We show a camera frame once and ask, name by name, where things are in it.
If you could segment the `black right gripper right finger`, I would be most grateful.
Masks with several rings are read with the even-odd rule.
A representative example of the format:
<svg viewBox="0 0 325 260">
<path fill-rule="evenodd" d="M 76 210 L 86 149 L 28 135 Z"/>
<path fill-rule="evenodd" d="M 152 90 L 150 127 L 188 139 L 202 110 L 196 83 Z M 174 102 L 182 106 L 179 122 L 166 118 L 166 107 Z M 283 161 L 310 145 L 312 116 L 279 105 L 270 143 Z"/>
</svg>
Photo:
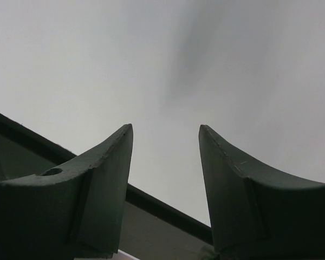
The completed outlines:
<svg viewBox="0 0 325 260">
<path fill-rule="evenodd" d="M 220 259 L 325 259 L 325 183 L 277 170 L 207 125 L 199 149 Z"/>
</svg>

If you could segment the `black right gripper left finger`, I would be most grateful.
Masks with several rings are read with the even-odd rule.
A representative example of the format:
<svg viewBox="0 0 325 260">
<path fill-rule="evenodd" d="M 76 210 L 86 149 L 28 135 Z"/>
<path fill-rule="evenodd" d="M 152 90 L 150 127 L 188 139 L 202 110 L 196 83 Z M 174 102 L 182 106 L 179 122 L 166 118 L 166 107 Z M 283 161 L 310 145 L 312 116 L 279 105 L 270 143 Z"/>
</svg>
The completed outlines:
<svg viewBox="0 0 325 260">
<path fill-rule="evenodd" d="M 0 259 L 117 253 L 132 149 L 133 127 L 125 124 L 41 174 L 0 181 Z"/>
</svg>

